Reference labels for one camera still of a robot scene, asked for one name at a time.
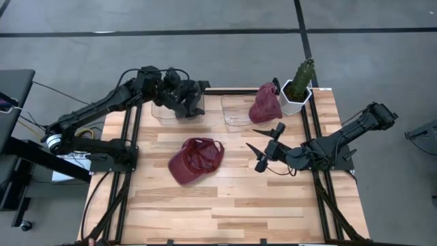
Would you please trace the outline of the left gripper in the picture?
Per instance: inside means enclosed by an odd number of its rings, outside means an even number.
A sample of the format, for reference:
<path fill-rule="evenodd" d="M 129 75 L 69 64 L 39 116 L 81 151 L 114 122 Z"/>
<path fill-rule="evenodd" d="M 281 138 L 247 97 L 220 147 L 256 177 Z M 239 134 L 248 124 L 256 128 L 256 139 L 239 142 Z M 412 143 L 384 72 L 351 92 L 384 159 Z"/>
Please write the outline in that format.
<path fill-rule="evenodd" d="M 199 83 L 192 79 L 182 79 L 175 68 L 165 71 L 165 76 L 156 84 L 157 95 L 153 100 L 158 107 L 165 106 L 173 110 L 176 118 L 195 118 L 204 115 L 205 111 L 199 107 L 187 109 L 183 101 L 188 90 L 198 90 Z"/>

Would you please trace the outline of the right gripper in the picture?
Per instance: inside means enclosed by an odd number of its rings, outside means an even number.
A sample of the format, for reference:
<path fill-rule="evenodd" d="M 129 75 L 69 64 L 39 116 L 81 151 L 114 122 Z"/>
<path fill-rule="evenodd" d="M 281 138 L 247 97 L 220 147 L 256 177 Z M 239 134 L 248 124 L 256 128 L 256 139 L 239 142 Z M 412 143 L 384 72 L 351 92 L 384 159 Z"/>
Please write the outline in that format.
<path fill-rule="evenodd" d="M 285 161 L 284 156 L 287 150 L 285 146 L 279 142 L 279 137 L 283 134 L 284 130 L 285 125 L 282 122 L 278 123 L 276 128 L 272 128 L 269 131 L 253 129 L 256 133 L 271 137 L 264 151 L 258 150 L 255 146 L 246 143 L 258 160 L 255 171 L 259 173 L 266 171 L 269 161 Z"/>

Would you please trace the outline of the black cap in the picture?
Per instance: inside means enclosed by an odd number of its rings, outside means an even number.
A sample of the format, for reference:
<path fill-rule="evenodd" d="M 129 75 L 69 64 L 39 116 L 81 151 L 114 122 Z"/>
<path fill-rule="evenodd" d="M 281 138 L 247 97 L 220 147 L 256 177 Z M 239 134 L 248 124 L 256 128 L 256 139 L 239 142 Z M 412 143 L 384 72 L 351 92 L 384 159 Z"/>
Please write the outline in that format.
<path fill-rule="evenodd" d="M 198 90 L 181 91 L 181 97 L 184 101 L 183 105 L 185 108 L 185 113 L 184 113 L 185 117 L 189 108 L 197 107 L 203 92 L 200 90 L 200 88 Z"/>

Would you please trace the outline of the maroon corduroy cap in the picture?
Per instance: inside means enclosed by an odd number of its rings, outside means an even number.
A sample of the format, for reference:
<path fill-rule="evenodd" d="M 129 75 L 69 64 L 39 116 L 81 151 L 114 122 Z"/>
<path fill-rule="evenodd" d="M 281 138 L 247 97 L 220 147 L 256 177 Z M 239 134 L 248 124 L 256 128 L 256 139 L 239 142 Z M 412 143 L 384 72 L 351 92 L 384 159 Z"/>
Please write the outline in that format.
<path fill-rule="evenodd" d="M 168 169 L 179 185 L 187 185 L 215 172 L 223 160 L 224 153 L 225 148 L 219 141 L 205 137 L 190 138 L 170 158 Z"/>
<path fill-rule="evenodd" d="M 249 109 L 249 119 L 254 124 L 260 124 L 283 117 L 274 83 L 265 83 L 257 91 L 255 102 Z"/>

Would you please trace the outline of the clear plastic bin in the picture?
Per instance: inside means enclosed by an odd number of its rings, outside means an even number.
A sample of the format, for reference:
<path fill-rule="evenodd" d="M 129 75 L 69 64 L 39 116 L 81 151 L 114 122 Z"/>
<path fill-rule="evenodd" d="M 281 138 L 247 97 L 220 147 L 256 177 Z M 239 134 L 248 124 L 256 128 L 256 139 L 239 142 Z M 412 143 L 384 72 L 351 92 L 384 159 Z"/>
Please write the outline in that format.
<path fill-rule="evenodd" d="M 197 105 L 199 108 L 204 109 L 204 105 L 203 105 L 203 94 L 201 96 L 201 99 Z M 175 113 L 173 110 L 170 110 L 168 108 L 166 108 L 165 106 L 161 106 L 158 107 L 154 104 L 154 102 L 152 101 L 152 110 L 151 110 L 152 115 L 157 118 L 158 120 L 194 120 L 195 118 L 176 118 Z"/>
<path fill-rule="evenodd" d="M 223 119 L 229 132 L 266 128 L 274 123 L 274 120 L 262 123 L 253 123 L 250 120 L 249 110 L 255 103 L 255 97 L 256 93 L 223 95 L 221 97 Z"/>

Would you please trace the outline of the white hexagonal plant pot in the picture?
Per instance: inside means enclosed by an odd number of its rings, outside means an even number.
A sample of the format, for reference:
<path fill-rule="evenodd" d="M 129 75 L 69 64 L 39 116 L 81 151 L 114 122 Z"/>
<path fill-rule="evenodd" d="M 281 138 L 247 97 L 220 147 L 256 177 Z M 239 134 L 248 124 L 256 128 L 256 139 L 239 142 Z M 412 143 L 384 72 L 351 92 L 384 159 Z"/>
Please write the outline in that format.
<path fill-rule="evenodd" d="M 298 113 L 301 111 L 302 107 L 306 105 L 310 97 L 312 96 L 312 91 L 309 87 L 306 87 L 305 91 L 305 99 L 302 102 L 294 102 L 287 98 L 285 95 L 285 89 L 292 84 L 292 80 L 289 79 L 285 82 L 285 84 L 282 86 L 280 92 L 279 92 L 279 104 L 281 106 L 281 110 L 283 114 L 285 115 L 293 115 L 295 113 Z"/>

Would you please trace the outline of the green cactus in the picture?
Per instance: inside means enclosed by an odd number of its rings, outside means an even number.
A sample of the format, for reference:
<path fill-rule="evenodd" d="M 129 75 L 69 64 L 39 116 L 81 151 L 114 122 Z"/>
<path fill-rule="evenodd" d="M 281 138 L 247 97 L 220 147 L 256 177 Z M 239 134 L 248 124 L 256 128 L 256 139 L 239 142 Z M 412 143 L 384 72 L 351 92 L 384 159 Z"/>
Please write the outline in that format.
<path fill-rule="evenodd" d="M 302 102 L 306 97 L 306 88 L 315 74 L 315 62 L 312 57 L 304 60 L 296 71 L 291 84 L 291 99 L 294 102 Z"/>

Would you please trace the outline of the white printed paper sheet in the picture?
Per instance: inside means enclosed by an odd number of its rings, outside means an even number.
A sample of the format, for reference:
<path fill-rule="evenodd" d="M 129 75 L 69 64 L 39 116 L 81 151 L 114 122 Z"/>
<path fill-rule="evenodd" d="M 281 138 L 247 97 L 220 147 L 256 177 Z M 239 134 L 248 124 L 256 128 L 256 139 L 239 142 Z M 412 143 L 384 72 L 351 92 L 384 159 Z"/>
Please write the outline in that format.
<path fill-rule="evenodd" d="M 87 159 L 85 156 L 87 153 L 85 152 L 72 152 L 68 155 L 58 155 L 59 158 L 72 163 L 73 165 L 76 165 L 78 167 L 81 167 L 83 169 L 86 169 L 87 171 L 90 170 L 91 161 Z M 53 171 L 52 174 L 52 182 L 64 182 L 64 181 L 70 181 L 74 178 L 71 176 L 67 176 L 65 174 L 61 174 L 59 172 Z"/>

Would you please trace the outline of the grey stand leg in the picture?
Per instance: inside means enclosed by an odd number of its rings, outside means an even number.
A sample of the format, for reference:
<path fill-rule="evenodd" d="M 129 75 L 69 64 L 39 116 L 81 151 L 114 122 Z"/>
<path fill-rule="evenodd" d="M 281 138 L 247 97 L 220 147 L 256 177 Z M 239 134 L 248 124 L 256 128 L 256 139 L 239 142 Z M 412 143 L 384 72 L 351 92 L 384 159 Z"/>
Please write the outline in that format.
<path fill-rule="evenodd" d="M 419 126 L 413 131 L 405 132 L 405 136 L 408 140 L 413 140 L 421 136 L 431 137 L 432 139 L 437 140 L 437 120 Z"/>

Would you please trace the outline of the black side desk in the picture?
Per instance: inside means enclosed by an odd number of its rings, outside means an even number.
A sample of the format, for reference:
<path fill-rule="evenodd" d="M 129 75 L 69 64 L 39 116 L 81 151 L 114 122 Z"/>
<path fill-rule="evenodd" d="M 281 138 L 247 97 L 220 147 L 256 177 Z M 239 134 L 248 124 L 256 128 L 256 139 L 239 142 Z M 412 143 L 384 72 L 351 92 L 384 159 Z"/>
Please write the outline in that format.
<path fill-rule="evenodd" d="M 0 211 L 14 211 L 12 227 L 19 228 L 28 209 L 29 184 L 36 165 L 89 183 L 86 169 L 73 165 L 30 140 L 20 140 L 12 132 L 29 95 L 34 70 L 0 70 L 0 92 L 15 98 L 18 106 L 10 113 L 0 113 Z"/>

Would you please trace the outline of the small dark electronic device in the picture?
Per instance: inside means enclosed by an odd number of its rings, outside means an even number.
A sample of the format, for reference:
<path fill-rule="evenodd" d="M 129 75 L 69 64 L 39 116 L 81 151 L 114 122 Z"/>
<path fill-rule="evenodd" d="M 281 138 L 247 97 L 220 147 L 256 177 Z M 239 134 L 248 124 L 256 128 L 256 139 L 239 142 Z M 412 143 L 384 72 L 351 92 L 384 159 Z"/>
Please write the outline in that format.
<path fill-rule="evenodd" d="M 0 113 L 10 113 L 18 106 L 18 101 L 0 92 Z"/>

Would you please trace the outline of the black aluminium table frame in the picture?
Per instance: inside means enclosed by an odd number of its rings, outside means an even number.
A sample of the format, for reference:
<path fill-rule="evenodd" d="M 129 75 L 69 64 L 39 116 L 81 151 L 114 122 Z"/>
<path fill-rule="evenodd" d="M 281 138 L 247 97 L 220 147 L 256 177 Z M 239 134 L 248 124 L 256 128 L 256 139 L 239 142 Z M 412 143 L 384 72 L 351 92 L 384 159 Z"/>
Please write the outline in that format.
<path fill-rule="evenodd" d="M 323 243 L 336 237 L 331 215 L 321 218 L 310 171 L 287 174 L 281 163 L 255 171 L 255 155 L 246 145 L 263 149 L 268 138 L 250 131 L 229 132 L 221 97 L 255 93 L 249 89 L 211 89 L 205 114 L 194 120 L 158 120 L 152 104 L 106 117 L 102 137 L 122 134 L 139 147 L 124 208 L 115 211 L 109 238 L 125 245 Z M 171 176 L 169 159 L 191 137 L 208 137 L 225 147 L 216 172 L 186 187 Z"/>

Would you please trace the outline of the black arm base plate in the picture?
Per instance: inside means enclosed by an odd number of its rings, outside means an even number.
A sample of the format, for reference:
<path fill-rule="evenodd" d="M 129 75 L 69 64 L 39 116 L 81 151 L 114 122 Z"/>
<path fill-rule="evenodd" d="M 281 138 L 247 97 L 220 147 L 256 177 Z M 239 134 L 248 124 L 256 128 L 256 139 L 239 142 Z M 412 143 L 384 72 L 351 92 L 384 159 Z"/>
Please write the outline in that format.
<path fill-rule="evenodd" d="M 129 150 L 126 154 L 111 156 L 103 153 L 91 153 L 85 156 L 91 161 L 91 172 L 133 172 L 137 167 L 138 150 Z"/>
<path fill-rule="evenodd" d="M 352 156 L 356 153 L 356 149 L 349 150 L 346 148 L 342 150 L 339 154 L 325 155 L 319 152 L 310 152 L 310 163 L 309 167 L 311 169 L 316 169 L 320 171 L 327 170 L 343 170 L 350 171 L 354 169 L 354 164 L 352 162 Z"/>

